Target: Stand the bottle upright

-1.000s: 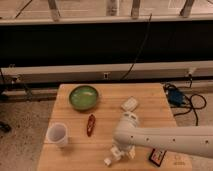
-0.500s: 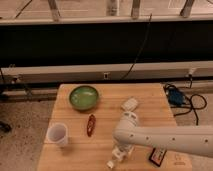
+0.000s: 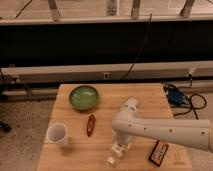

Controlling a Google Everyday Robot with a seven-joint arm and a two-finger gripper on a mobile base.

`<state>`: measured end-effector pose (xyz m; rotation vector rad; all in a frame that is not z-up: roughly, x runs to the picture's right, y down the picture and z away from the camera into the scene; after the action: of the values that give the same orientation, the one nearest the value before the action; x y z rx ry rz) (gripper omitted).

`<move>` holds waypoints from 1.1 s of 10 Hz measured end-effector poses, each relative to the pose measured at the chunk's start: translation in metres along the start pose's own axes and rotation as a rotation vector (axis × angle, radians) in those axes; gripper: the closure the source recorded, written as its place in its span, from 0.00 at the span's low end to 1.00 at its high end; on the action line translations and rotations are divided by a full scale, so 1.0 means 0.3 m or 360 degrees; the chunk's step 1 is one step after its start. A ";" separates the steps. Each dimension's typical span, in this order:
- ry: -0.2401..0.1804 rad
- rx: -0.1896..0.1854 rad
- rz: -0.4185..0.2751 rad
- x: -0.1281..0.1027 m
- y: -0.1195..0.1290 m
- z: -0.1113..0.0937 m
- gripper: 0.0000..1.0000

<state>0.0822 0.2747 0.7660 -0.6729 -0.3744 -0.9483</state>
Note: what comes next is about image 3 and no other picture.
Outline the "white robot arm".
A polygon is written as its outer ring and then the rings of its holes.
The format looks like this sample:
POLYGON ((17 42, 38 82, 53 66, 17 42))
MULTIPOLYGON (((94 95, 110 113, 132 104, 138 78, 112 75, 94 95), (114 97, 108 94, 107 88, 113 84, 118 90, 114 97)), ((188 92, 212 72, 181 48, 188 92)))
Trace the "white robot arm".
POLYGON ((213 120, 142 119, 137 107, 138 101, 130 97, 112 120, 118 143, 140 136, 213 153, 213 120))

